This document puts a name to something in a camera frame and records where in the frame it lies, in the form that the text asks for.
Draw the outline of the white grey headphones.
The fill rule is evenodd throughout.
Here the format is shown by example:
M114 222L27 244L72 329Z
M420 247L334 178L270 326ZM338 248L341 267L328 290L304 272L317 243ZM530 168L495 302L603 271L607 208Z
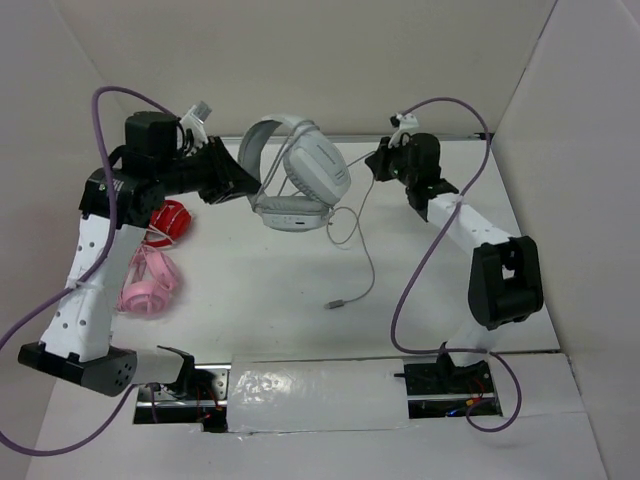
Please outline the white grey headphones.
M280 127L289 130L266 177L261 176L262 151ZM252 211L273 230L308 232L327 224L330 213L351 186L341 152L310 119L290 114L263 117L245 133L238 151L239 165L259 183L249 197ZM266 188L283 167L298 196L269 196Z

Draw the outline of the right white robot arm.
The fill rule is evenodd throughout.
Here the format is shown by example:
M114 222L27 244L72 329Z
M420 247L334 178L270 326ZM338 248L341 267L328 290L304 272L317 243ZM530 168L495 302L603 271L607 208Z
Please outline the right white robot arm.
M470 257L470 317L444 343L434 364L405 372L412 394L421 387L460 393L476 384L487 370L482 351L495 346L504 326L525 321L544 303L535 241L494 226L467 204L443 177L440 153L435 136L401 133L382 138L365 160L375 180L400 182L421 219Z

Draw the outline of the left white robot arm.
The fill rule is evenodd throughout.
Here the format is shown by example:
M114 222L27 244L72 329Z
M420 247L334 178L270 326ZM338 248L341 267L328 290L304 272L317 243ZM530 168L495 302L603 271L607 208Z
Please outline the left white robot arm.
M115 397L133 384L137 352L111 344L114 314L133 260L156 278L143 300L156 311L177 273L144 242L154 212L174 195L197 193L220 204L258 191L259 183L204 129L205 114L183 117L137 112L125 122L125 142L86 180L79 237L55 314L41 338L21 346L21 365L87 390Z

